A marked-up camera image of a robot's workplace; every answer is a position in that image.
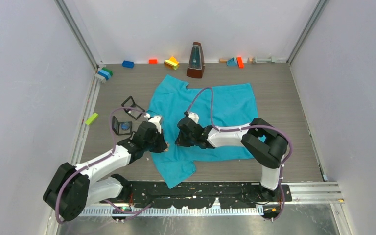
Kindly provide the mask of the orange copper brooch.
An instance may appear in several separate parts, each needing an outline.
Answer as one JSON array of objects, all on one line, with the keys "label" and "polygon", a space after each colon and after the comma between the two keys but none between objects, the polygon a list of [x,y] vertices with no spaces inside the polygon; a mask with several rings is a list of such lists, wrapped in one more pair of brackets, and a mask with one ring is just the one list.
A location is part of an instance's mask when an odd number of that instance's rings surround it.
[{"label": "orange copper brooch", "polygon": [[169,144],[169,142],[165,142],[165,143],[166,143],[166,149],[164,151],[167,152],[167,151],[169,151],[170,144]]}]

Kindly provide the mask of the turquoise t-shirt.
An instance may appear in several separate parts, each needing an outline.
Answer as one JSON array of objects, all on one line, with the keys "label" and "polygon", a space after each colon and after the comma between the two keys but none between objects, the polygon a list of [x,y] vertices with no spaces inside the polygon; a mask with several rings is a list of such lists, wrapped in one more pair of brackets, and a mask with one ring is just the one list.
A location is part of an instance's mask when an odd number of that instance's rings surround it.
[{"label": "turquoise t-shirt", "polygon": [[256,99],[249,83],[216,86],[201,91],[189,89],[188,82],[167,75],[155,89],[149,103],[150,115],[161,115],[164,139],[169,142],[169,151],[153,153],[153,163],[169,188],[177,186],[196,172],[195,161],[214,162],[235,159],[251,159],[244,148],[225,146],[216,149],[201,149],[198,146],[175,145],[179,134],[178,122],[187,109],[199,115],[203,127],[239,126],[257,118]]}]

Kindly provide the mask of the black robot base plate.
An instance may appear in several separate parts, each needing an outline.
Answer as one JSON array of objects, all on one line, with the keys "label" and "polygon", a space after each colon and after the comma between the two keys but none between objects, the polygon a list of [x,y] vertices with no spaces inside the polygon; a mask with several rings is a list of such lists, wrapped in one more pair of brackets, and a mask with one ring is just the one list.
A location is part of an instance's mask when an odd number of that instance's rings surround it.
[{"label": "black robot base plate", "polygon": [[206,210],[217,203],[223,210],[263,207],[263,218],[275,220],[286,202],[289,185],[279,185],[275,190],[260,183],[247,182],[182,182],[169,188],[165,182],[124,181],[124,187],[109,203],[125,203],[136,209]]}]

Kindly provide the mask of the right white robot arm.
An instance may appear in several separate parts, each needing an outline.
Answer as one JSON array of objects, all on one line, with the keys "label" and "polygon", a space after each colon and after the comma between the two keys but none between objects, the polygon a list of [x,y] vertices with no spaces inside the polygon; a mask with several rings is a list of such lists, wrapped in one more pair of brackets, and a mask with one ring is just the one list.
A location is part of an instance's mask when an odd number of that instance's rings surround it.
[{"label": "right white robot arm", "polygon": [[274,201],[282,194],[282,171],[285,161],[291,156],[290,139],[279,129],[257,117],[251,123],[235,127],[202,127],[191,117],[181,119],[177,127],[178,146],[198,146],[214,149],[225,146],[244,147],[262,166],[258,186],[261,197]]}]

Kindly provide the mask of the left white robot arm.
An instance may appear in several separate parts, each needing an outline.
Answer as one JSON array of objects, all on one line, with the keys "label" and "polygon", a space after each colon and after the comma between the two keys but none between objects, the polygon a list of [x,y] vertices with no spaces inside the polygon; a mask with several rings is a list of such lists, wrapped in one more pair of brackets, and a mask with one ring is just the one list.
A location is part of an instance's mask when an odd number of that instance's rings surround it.
[{"label": "left white robot arm", "polygon": [[90,161],[60,165],[44,192],[43,201],[65,221],[72,221],[87,206],[106,199],[126,202],[131,195],[131,183],[118,174],[107,175],[135,162],[147,151],[162,153],[168,148],[161,119],[154,116],[142,122],[130,138]]}]

